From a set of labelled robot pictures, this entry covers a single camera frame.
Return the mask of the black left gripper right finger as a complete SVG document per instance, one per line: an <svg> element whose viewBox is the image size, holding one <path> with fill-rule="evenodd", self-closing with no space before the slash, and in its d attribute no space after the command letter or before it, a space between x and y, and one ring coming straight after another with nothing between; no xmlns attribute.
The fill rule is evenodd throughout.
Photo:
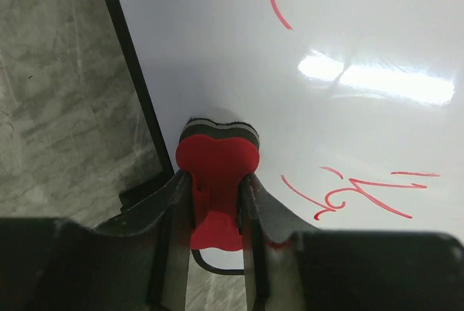
<svg viewBox="0 0 464 311"><path fill-rule="evenodd" d="M318 231L278 201L255 174L239 184L239 229L248 310L305 310L300 233Z"/></svg>

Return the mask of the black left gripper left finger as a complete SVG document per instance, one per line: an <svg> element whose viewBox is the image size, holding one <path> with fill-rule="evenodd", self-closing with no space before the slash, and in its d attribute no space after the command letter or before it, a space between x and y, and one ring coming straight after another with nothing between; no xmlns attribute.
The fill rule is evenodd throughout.
<svg viewBox="0 0 464 311"><path fill-rule="evenodd" d="M191 176L177 172L162 188L95 227L128 248L123 277L149 310L184 310L193 208Z"/></svg>

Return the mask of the small black-framed whiteboard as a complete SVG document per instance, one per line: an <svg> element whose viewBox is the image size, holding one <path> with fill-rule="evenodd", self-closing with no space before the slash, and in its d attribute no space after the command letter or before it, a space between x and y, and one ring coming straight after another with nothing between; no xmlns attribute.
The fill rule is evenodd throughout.
<svg viewBox="0 0 464 311"><path fill-rule="evenodd" d="M463 0L105 0L164 175L193 117L322 229L463 238Z"/></svg>

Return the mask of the red and black whiteboard eraser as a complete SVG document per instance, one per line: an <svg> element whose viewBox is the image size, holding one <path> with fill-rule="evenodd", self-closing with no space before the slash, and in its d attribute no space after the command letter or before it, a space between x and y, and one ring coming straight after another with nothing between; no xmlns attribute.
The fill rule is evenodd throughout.
<svg viewBox="0 0 464 311"><path fill-rule="evenodd" d="M242 249L239 184L258 168L259 149L259 135L250 124L199 117L186 123L175 160L192 179L192 249Z"/></svg>

